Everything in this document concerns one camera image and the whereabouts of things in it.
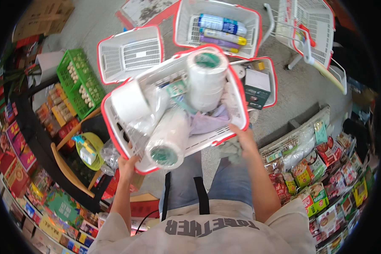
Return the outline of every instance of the yellow plastic bowl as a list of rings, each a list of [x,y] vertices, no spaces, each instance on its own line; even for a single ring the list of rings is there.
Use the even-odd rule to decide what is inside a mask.
[[[84,161],[84,160],[82,160],[82,161],[91,170],[98,171],[104,163],[103,158],[99,154],[99,152],[102,149],[104,144],[103,144],[102,140],[94,133],[82,133],[81,135],[84,136],[86,138],[86,140],[92,144],[92,146],[95,148],[95,150],[97,152],[96,159],[92,163],[92,165],[87,164],[86,161]],[[75,144],[76,144],[77,153],[80,155],[80,150],[82,149],[83,145],[79,142],[75,142]]]

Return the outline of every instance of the concrete floor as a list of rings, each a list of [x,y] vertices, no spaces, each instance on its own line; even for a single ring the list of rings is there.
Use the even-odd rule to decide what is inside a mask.
[[[62,48],[83,48],[90,64],[97,70],[96,48],[97,43],[110,35],[123,31],[123,26],[115,17],[115,12],[123,5],[124,0],[72,0],[75,10],[68,19],[60,34],[51,35],[46,39],[43,51],[56,51]],[[262,17],[263,33],[268,29],[269,19],[262,4],[264,1],[257,0],[225,0],[228,3],[237,3],[245,7],[257,10]],[[275,10],[278,9],[277,0],[267,0],[267,3]],[[169,18],[160,25],[160,31],[164,40],[165,58],[170,58],[178,51],[185,48],[177,47],[172,41],[172,21]],[[329,104],[331,106],[330,119],[342,118],[341,111],[351,100],[351,92],[344,96],[329,80],[324,78],[315,68],[300,61],[293,70],[283,69],[296,53],[270,37],[258,51],[258,56],[270,57],[275,65],[278,77],[278,100],[270,108],[260,112],[258,122],[253,126],[254,136],[259,145],[260,141],[290,119],[302,114],[312,105]],[[104,86],[106,92],[114,89],[114,85]],[[219,152],[217,147],[202,150],[202,168],[205,187],[210,188],[214,173],[219,164]],[[150,192],[156,197],[161,196],[164,176],[166,171],[159,170],[146,176],[139,193]]]

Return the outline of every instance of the shopping basket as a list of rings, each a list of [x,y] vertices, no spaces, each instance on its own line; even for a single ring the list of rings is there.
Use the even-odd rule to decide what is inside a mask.
[[[261,16],[249,8],[238,4],[228,4],[212,0],[181,0],[173,19],[173,42],[182,47],[198,47],[200,31],[198,18],[201,13],[229,18],[244,23],[247,28],[247,44],[238,53],[225,52],[231,57],[252,59],[256,56],[261,42]]]
[[[275,32],[271,35],[299,53],[285,69],[292,69],[303,57],[307,64],[314,66],[343,94],[347,94],[346,71],[331,58],[335,27],[330,6],[324,0],[280,0],[278,11],[272,10],[267,3],[264,8],[268,11],[271,25],[277,23]],[[278,14],[276,20],[273,11]],[[315,46],[310,45],[309,38]],[[331,61],[340,70],[330,68]]]
[[[173,81],[175,78],[178,78],[186,73],[186,59],[188,55],[191,52],[200,49],[210,49],[217,53],[223,54],[223,50],[213,44],[206,44],[194,49],[178,52],[172,58],[164,61],[163,63],[144,71],[136,77],[128,79],[121,86],[133,79],[136,79],[140,86],[156,86]],[[227,80],[228,83],[225,85],[221,103],[226,105],[231,123],[238,126],[242,130],[246,130],[248,127],[248,114],[247,108],[244,104],[244,89],[237,74],[230,65],[227,70]],[[103,99],[101,109],[113,144],[125,158],[129,158],[133,155],[140,156],[141,159],[135,165],[135,169],[139,174],[148,174],[154,170],[157,170],[158,167],[156,167],[147,158],[147,156],[144,156],[145,146],[147,145],[149,139],[147,136],[134,131],[134,134],[130,136],[132,149],[129,148],[128,140],[125,140],[123,137],[124,130],[127,125],[118,118],[115,110],[113,109],[110,95],[111,93],[107,94]],[[227,126],[206,134],[193,135],[189,137],[185,156],[191,155],[211,145],[219,145],[233,136],[235,136],[235,134],[230,131]]]
[[[264,63],[265,68],[263,70],[260,70],[260,72],[263,72],[265,74],[269,75],[269,81],[271,85],[271,94],[269,95],[268,99],[266,100],[264,108],[268,108],[271,106],[274,106],[275,103],[277,103],[277,94],[278,94],[278,79],[277,74],[275,73],[274,63],[272,62],[271,58],[269,57],[256,57],[249,60],[240,60],[231,62],[231,65],[245,65],[248,63]]]
[[[163,60],[163,41],[156,25],[136,27],[97,44],[97,66],[104,84],[123,82]]]

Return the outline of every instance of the tape roll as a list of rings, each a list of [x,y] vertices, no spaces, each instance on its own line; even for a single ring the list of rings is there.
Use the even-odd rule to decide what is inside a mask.
[[[125,123],[151,114],[150,106],[136,80],[113,90],[110,97],[116,114]]]
[[[189,103],[197,110],[210,111],[217,107],[223,93],[229,61],[227,57],[210,49],[189,54],[187,84],[190,88]],[[208,109],[201,105],[210,105]]]
[[[185,110],[177,106],[168,109],[148,141],[146,156],[160,168],[179,167],[185,158],[189,132],[190,122]]]

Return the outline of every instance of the green plastic crate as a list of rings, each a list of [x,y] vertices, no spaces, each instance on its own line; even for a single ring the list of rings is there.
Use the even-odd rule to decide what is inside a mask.
[[[76,83],[73,82],[71,74],[69,74],[67,69],[70,62],[72,62],[78,76]],[[80,119],[84,119],[94,109],[100,106],[106,93],[97,80],[96,75],[93,73],[87,61],[86,54],[81,48],[67,50],[65,52],[61,63],[58,65],[58,68],[56,68],[56,74],[58,75],[66,96]],[[81,94],[79,93],[81,85],[83,85],[88,92],[89,98],[94,104],[91,108],[89,108],[89,105],[81,98]]]

